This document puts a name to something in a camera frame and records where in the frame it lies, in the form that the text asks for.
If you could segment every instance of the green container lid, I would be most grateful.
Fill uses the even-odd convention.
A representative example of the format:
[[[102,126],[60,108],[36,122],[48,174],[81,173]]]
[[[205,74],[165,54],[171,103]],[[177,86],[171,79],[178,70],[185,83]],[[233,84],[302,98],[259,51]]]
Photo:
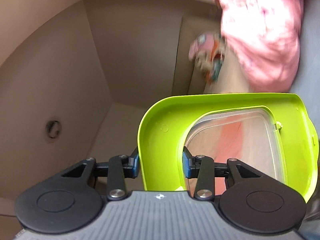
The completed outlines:
[[[282,181],[308,201],[317,182],[318,137],[301,99],[281,93],[191,95],[154,104],[138,131],[145,190],[186,190],[182,149],[193,125],[208,113],[249,107],[266,109],[274,125],[282,126],[276,133]]]

